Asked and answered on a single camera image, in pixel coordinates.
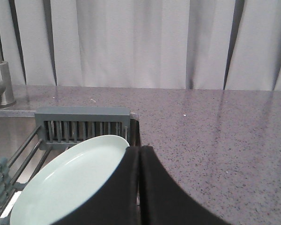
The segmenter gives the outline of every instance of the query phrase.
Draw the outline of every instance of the white plate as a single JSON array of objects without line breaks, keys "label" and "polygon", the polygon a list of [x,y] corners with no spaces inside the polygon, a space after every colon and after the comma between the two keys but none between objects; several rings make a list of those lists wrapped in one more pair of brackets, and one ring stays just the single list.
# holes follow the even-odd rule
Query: white plate
[{"label": "white plate", "polygon": [[11,225],[49,225],[86,202],[119,165],[128,142],[95,137],[71,147],[46,165],[16,201]]}]

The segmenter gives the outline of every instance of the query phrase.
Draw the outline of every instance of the kitchen sink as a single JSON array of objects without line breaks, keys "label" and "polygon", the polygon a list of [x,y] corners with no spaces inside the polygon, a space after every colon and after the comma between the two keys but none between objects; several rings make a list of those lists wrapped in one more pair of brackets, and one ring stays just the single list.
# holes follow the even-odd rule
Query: kitchen sink
[{"label": "kitchen sink", "polygon": [[[10,159],[35,128],[36,120],[33,117],[0,117],[0,158],[5,157],[7,159]],[[21,167],[23,161],[29,155],[38,141],[39,140],[37,135],[35,135],[31,139],[22,154],[11,166],[9,172],[10,177],[12,177]],[[139,122],[136,119],[130,119],[130,138],[128,141],[131,146],[141,145]],[[56,156],[64,152],[64,150],[65,149],[52,149],[43,166],[45,166]],[[36,151],[35,155],[32,157],[24,171],[21,173],[17,182],[25,183],[29,180],[31,174],[34,172],[37,164],[40,162],[45,152],[45,150],[41,149],[38,149]],[[6,211],[2,214],[1,217],[8,215],[8,212]]]}]

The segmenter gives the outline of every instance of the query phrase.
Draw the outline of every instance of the curtain fold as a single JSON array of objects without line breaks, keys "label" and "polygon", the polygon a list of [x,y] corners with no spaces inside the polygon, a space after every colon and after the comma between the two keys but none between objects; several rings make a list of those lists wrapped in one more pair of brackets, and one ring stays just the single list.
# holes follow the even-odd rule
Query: curtain fold
[{"label": "curtain fold", "polygon": [[21,57],[8,1],[0,1],[0,38],[4,60],[9,62],[12,84],[25,84]]},{"label": "curtain fold", "polygon": [[55,85],[43,1],[18,0],[15,7],[27,85]]},{"label": "curtain fold", "polygon": [[226,89],[273,90],[281,68],[281,0],[246,0]]},{"label": "curtain fold", "polygon": [[281,90],[281,0],[0,0],[13,84]]},{"label": "curtain fold", "polygon": [[188,88],[223,89],[234,6],[234,1],[191,0]]},{"label": "curtain fold", "polygon": [[57,85],[83,86],[76,3],[51,0]]}]

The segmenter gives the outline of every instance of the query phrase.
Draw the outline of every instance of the quartz countertop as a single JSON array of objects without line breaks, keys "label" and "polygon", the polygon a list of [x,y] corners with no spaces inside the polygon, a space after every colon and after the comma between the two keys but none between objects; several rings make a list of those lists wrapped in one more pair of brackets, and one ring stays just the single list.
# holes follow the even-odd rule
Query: quartz countertop
[{"label": "quartz countertop", "polygon": [[281,91],[14,86],[0,116],[124,106],[179,186],[235,225],[281,225]]}]

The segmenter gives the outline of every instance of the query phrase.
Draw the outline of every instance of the faucet base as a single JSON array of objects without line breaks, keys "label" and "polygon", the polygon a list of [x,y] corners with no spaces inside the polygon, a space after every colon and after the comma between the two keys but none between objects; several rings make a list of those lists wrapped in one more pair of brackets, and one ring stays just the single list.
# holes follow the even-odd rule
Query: faucet base
[{"label": "faucet base", "polygon": [[0,108],[7,108],[15,104],[13,88],[11,85],[8,62],[0,63],[0,80],[6,85],[6,90],[0,95]]},{"label": "faucet base", "polygon": [[10,103],[0,104],[0,109],[9,108],[9,107],[13,106],[13,105],[16,104],[16,103],[17,103],[17,101],[14,100],[13,102],[10,102]]}]

